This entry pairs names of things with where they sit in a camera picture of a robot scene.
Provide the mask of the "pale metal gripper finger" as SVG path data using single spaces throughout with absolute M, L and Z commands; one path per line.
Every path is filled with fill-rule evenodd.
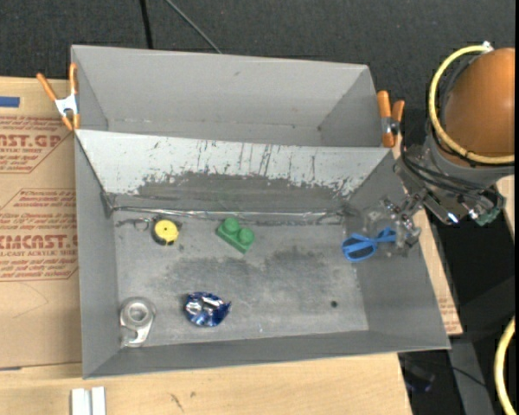
M 399 229 L 397 205 L 387 196 L 364 209 L 364 230 L 367 233 L 380 233 L 389 230 L 396 233 Z
M 397 254 L 406 254 L 418 243 L 421 229 L 415 225 L 413 218 L 408 214 L 400 214 L 394 224 L 394 251 Z

